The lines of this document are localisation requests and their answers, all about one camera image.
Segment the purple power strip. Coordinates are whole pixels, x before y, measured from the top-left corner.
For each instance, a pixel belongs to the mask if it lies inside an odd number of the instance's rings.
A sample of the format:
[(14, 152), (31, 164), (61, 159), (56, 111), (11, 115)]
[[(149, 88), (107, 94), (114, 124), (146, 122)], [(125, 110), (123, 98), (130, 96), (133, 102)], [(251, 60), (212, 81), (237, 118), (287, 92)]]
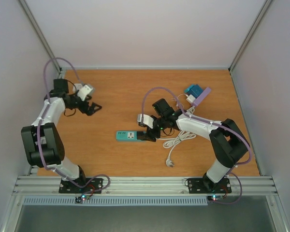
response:
[(191, 103), (192, 106), (197, 107), (211, 92), (211, 88), (207, 87), (198, 97)]

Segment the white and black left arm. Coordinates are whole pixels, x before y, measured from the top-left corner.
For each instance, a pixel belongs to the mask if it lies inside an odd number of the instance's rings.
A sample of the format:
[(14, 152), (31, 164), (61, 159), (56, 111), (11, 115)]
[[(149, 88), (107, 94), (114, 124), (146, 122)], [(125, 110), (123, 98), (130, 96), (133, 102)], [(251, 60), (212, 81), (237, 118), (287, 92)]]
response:
[(94, 92), (90, 84), (75, 85), (73, 93), (69, 92), (69, 81), (66, 79), (56, 79), (53, 84), (54, 88), (47, 92), (37, 119), (21, 129), (26, 158), (30, 166), (58, 174), (64, 187), (83, 192), (88, 185), (86, 175), (79, 165), (66, 157), (57, 124), (67, 109), (91, 116), (102, 106), (90, 102)]

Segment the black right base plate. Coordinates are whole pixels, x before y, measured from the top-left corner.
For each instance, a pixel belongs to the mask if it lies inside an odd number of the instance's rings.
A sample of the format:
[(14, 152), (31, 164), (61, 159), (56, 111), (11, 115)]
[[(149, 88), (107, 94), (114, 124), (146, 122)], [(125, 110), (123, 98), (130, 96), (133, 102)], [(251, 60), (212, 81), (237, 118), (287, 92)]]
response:
[(205, 184), (202, 178), (188, 178), (188, 190), (190, 194), (232, 193), (228, 178), (223, 178), (218, 183), (210, 184)]

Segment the left controller board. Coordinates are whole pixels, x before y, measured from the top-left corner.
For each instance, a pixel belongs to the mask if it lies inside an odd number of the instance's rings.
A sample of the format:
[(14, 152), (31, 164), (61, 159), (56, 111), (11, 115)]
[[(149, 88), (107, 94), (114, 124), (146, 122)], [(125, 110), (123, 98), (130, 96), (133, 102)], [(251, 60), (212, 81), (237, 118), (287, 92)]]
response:
[(89, 200), (90, 197), (91, 197), (90, 195), (81, 195), (81, 196), (75, 197), (75, 203), (83, 203)]

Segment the aluminium front rail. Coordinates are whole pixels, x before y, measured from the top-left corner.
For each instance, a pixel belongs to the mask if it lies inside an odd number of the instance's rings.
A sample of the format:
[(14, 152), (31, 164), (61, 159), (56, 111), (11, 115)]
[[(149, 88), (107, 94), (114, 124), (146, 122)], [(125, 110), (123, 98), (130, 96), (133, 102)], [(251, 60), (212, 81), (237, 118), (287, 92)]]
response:
[[(111, 177), (111, 184), (102, 196), (189, 196), (186, 177)], [(277, 196), (270, 176), (241, 176), (240, 181), (229, 177), (232, 193), (238, 196), (242, 186), (243, 196)], [(13, 195), (59, 195), (61, 178), (55, 176), (19, 176)]]

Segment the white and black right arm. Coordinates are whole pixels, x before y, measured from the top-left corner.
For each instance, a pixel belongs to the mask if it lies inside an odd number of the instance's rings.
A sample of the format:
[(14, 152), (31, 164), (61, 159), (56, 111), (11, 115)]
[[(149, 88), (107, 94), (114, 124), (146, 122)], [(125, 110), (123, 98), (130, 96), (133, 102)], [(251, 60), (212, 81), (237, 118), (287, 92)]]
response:
[(143, 113), (137, 116), (139, 126), (146, 127), (140, 140), (155, 142), (161, 131), (174, 129), (196, 134), (211, 142), (215, 161), (202, 177), (202, 186), (207, 192), (217, 190), (225, 175), (246, 153), (251, 153), (248, 141), (231, 119), (211, 121), (183, 109), (175, 111), (165, 99), (158, 100), (152, 107), (158, 117)]

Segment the teal power strip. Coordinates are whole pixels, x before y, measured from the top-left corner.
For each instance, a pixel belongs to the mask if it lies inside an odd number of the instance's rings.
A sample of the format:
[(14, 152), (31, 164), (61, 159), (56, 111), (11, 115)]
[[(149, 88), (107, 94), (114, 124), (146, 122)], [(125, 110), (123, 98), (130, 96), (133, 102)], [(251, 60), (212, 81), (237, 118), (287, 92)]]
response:
[(144, 131), (137, 131), (137, 130), (119, 130), (116, 132), (116, 140), (118, 142), (141, 142), (137, 140), (137, 132), (144, 132)]

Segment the right controller board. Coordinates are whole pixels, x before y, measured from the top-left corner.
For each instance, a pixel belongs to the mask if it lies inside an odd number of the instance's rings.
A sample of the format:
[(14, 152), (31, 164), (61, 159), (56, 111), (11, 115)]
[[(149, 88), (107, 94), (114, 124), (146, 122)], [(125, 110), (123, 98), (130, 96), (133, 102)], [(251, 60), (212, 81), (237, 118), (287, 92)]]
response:
[(218, 201), (218, 200), (223, 200), (225, 198), (225, 196), (223, 195), (210, 195), (207, 196), (208, 201)]

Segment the black power adapter with cable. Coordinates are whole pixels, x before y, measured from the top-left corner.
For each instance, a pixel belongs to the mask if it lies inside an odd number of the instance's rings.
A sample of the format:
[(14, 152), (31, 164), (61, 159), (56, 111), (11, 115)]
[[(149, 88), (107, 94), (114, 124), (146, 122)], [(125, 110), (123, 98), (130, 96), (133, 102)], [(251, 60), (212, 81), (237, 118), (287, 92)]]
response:
[(150, 128), (147, 127), (146, 131), (137, 131), (137, 140), (141, 141), (150, 141), (155, 142), (157, 139), (160, 139), (161, 137), (167, 137), (174, 134), (174, 129), (170, 128), (169, 133), (165, 132), (165, 129), (163, 128)]

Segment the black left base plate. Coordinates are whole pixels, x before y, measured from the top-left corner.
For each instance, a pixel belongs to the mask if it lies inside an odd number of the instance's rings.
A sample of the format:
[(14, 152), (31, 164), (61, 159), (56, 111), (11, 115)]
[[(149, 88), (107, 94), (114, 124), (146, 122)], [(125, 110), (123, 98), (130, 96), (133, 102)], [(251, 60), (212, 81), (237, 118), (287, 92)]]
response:
[(61, 194), (65, 193), (73, 193), (73, 194), (83, 194), (83, 193), (101, 193), (101, 189), (103, 187), (103, 179), (102, 178), (94, 178), (91, 182), (84, 188), (77, 187), (70, 181), (61, 180), (59, 185), (58, 192)]

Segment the blue cube socket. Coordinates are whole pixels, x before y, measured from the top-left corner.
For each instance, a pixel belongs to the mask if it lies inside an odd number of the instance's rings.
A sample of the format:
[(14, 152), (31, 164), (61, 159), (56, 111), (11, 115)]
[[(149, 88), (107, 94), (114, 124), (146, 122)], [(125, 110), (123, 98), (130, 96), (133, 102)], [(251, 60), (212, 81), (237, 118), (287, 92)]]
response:
[(187, 95), (192, 95), (195, 98), (198, 98), (202, 93), (203, 89), (198, 85), (190, 85), (188, 88), (184, 90)]

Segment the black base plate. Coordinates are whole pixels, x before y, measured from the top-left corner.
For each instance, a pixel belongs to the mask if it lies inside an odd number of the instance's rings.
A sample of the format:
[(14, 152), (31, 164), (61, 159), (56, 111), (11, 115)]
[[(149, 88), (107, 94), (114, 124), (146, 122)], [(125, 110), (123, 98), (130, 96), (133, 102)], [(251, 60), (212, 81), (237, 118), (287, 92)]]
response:
[(59, 185), (58, 192), (61, 194), (65, 193), (73, 193), (73, 194), (83, 194), (83, 193), (101, 193), (101, 189), (103, 187), (103, 179), (102, 178), (94, 178), (91, 182), (84, 188), (77, 187), (70, 181), (61, 180)]
[(205, 184), (202, 178), (188, 178), (188, 190), (190, 194), (232, 193), (228, 178), (223, 178), (218, 183), (210, 184)]

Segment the controller board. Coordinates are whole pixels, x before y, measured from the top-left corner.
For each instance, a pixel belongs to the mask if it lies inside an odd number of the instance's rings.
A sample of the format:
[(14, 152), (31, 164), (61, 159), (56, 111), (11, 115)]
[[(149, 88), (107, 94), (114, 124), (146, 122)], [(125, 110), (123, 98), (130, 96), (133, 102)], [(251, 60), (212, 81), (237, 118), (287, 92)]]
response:
[(218, 201), (218, 200), (223, 200), (225, 198), (225, 196), (223, 195), (210, 195), (207, 196), (208, 201)]
[(90, 197), (91, 197), (90, 195), (81, 195), (81, 196), (75, 197), (75, 203), (83, 203), (89, 200)]

